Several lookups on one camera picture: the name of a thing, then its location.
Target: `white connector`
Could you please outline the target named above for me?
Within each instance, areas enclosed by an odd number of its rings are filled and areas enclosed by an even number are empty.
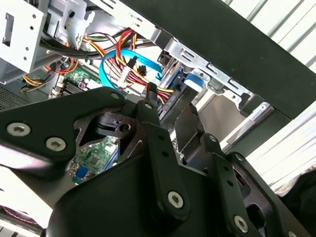
[[[123,72],[122,72],[122,74],[121,74],[121,76],[120,76],[120,78],[118,80],[118,86],[119,87],[124,87],[124,82],[125,82],[125,80],[126,80],[126,78],[127,78],[127,76],[128,76],[130,71],[131,71],[131,69],[129,67],[125,67],[123,69]]]

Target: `screw hole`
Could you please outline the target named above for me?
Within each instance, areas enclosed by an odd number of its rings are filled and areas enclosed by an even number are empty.
[[[239,221],[239,224],[242,226],[242,227],[245,227],[244,223],[242,221]]]
[[[208,168],[204,168],[203,171],[205,174],[208,174]]]
[[[233,184],[232,181],[230,181],[230,180],[227,180],[227,183],[228,183],[230,186],[234,186],[234,184]]]
[[[126,131],[128,131],[130,129],[130,126],[129,126],[129,124],[127,124],[127,123],[125,123],[125,124],[123,124],[123,125],[121,125],[120,127],[119,127],[119,130],[121,131],[121,132],[126,132]]]
[[[161,154],[164,156],[164,157],[168,157],[169,154],[167,152],[161,152]]]

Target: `blue component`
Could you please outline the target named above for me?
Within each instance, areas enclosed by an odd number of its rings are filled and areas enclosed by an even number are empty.
[[[183,71],[183,67],[179,67],[177,71],[174,72],[174,74],[172,75],[170,81],[168,82],[168,84],[165,86],[165,88],[169,88],[170,85],[173,83],[173,81],[176,79],[176,77],[178,76],[179,73],[181,73]]]
[[[192,73],[189,73],[186,79],[184,80],[184,84],[188,85],[197,92],[201,92],[203,89],[204,82],[197,76],[193,75]]]
[[[76,175],[73,177],[73,182],[75,184],[81,184],[83,178],[86,176],[86,174],[88,173],[88,169],[80,166],[76,172]]]
[[[106,75],[105,70],[104,70],[104,61],[108,60],[109,58],[113,58],[115,56],[115,53],[116,53],[116,51],[112,50],[112,51],[108,52],[102,58],[102,61],[101,61],[100,67],[99,67],[99,76],[100,76],[100,79],[101,79],[101,82],[102,82],[103,86],[112,87],[115,90],[118,90],[114,86],[114,84],[109,80],[109,78]],[[145,58],[144,56],[142,56],[142,55],[140,55],[140,54],[138,54],[138,53],[136,53],[136,52],[134,52],[132,50],[129,50],[129,49],[122,49],[121,50],[121,55],[130,57],[130,58],[133,58],[134,56],[136,56],[138,62],[140,62],[141,64],[144,64],[145,66],[147,66],[149,68],[152,68],[153,70],[158,72],[157,78],[161,78],[162,77],[161,66],[159,64],[153,62],[152,60],[150,60],[148,58]]]
[[[76,177],[83,179],[87,173],[88,169],[83,166],[80,166],[76,172]]]
[[[119,148],[117,147],[115,151],[113,152],[112,156],[110,157],[110,159],[108,160],[108,162],[103,167],[102,172],[108,170],[109,168],[113,166],[114,160],[118,157],[118,152],[119,152]]]

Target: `motherboard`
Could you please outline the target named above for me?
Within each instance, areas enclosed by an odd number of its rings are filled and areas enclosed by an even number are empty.
[[[100,87],[101,81],[80,67],[73,72],[60,75],[50,98],[67,96]],[[71,163],[69,174],[75,184],[89,180],[112,167],[117,139],[106,137],[102,142],[88,145],[78,151]]]
[[[106,137],[102,142],[88,145],[78,151],[72,161],[70,175],[80,184],[104,171],[117,147],[117,139]]]

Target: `silver screw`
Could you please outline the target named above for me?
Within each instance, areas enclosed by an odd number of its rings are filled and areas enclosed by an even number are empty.
[[[245,220],[241,216],[234,216],[235,225],[238,227],[238,229],[241,230],[243,233],[248,232],[248,226]]]
[[[67,67],[69,67],[69,63],[63,63],[63,66],[65,67],[65,68],[67,68]]]
[[[236,154],[236,157],[238,160],[243,161],[243,158],[239,154]]]
[[[288,232],[288,236],[290,236],[290,237],[297,237],[296,234],[294,234],[292,231]]]
[[[217,142],[216,138],[213,135],[209,135],[209,139],[211,139],[213,142]]]
[[[51,137],[46,141],[46,147],[53,151],[60,152],[66,148],[66,142],[59,137]]]
[[[15,137],[24,137],[31,132],[31,128],[22,122],[13,122],[6,127],[6,131]]]
[[[111,93],[111,96],[115,99],[119,99],[119,95],[115,94],[115,93]]]
[[[146,106],[148,109],[152,109],[152,108],[153,108],[150,104],[147,104],[147,103],[145,103],[145,106]]]
[[[168,201],[173,205],[175,208],[182,208],[183,207],[183,199],[180,194],[175,191],[170,191],[168,193]]]

